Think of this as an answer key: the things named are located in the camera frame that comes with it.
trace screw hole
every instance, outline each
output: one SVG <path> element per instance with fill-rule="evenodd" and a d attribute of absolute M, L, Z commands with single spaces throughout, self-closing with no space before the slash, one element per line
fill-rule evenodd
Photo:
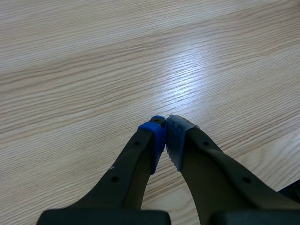
<path fill-rule="evenodd" d="M 112 181 L 113 183 L 118 182 L 118 181 L 119 181 L 119 178 L 118 178 L 118 177 L 112 177 L 112 178 L 111 178 L 111 181 Z"/>
<path fill-rule="evenodd" d="M 251 183 L 251 179 L 248 177 L 243 177 L 243 181 L 247 184 Z"/>

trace blue gripper pad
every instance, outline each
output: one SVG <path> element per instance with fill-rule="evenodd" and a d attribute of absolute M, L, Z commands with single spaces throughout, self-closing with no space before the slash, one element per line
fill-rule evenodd
<path fill-rule="evenodd" d="M 177 170 L 180 171 L 186 132 L 190 128 L 199 127 L 187 119 L 177 115 L 170 115 L 167 118 L 167 124 L 167 152 Z"/>

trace wooden floor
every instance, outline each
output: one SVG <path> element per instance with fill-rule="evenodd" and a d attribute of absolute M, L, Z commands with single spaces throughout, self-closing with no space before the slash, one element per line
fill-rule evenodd
<path fill-rule="evenodd" d="M 275 190 L 300 178 L 298 0 L 10 0 L 1 18 L 0 224 L 82 197 L 157 114 Z M 199 224 L 166 152 L 142 208 Z"/>

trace light wood laminate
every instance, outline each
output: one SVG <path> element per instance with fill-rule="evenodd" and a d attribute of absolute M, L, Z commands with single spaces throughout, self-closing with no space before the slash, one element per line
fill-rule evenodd
<path fill-rule="evenodd" d="M 300 179 L 298 0 L 0 8 L 0 224 L 33 225 L 82 197 L 157 114 L 199 125 L 275 190 Z M 166 152 L 142 208 L 199 224 Z"/>

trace wood grain surface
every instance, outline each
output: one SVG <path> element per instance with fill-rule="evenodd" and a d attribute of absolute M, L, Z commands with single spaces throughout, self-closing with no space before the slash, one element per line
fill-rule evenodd
<path fill-rule="evenodd" d="M 298 0 L 1 1 L 0 224 L 87 193 L 137 126 L 181 115 L 267 185 L 300 179 Z M 143 209 L 199 224 L 164 152 Z"/>

